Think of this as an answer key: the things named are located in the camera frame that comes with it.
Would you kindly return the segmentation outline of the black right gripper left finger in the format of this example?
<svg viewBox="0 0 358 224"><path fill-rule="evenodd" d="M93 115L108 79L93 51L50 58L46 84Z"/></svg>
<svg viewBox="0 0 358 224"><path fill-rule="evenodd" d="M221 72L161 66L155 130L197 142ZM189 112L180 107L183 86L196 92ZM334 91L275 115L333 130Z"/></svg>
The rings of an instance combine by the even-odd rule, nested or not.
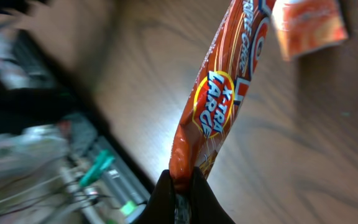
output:
<svg viewBox="0 0 358 224"><path fill-rule="evenodd" d="M144 211L134 223L175 223L175 190L169 170L164 170L161 173Z"/></svg>

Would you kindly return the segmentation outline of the orange Kleenex tissue pack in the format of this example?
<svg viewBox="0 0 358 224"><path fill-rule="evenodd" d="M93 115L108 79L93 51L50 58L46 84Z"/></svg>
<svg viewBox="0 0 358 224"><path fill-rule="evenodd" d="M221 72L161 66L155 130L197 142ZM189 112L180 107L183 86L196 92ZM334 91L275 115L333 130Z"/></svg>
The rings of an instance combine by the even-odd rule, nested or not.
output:
<svg viewBox="0 0 358 224"><path fill-rule="evenodd" d="M349 38L338 0L277 0L272 16L284 60Z"/></svg>

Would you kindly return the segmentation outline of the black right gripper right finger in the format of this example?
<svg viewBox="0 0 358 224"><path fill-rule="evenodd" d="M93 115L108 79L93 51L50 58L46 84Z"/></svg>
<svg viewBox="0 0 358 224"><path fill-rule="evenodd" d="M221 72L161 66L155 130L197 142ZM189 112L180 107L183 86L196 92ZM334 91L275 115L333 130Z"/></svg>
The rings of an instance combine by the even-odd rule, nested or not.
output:
<svg viewBox="0 0 358 224"><path fill-rule="evenodd" d="M199 167L193 169L190 204L192 224L235 224L219 204Z"/></svg>

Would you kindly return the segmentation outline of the red Toto chocolate bar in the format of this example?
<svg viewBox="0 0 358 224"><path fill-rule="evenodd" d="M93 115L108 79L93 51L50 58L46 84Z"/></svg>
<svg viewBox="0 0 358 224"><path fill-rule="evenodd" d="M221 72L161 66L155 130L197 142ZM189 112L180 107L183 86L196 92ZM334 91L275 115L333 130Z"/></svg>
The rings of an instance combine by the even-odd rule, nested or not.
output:
<svg viewBox="0 0 358 224"><path fill-rule="evenodd" d="M275 0L232 0L198 71L173 138L174 188L189 188L193 169L208 176L234 124L258 64Z"/></svg>

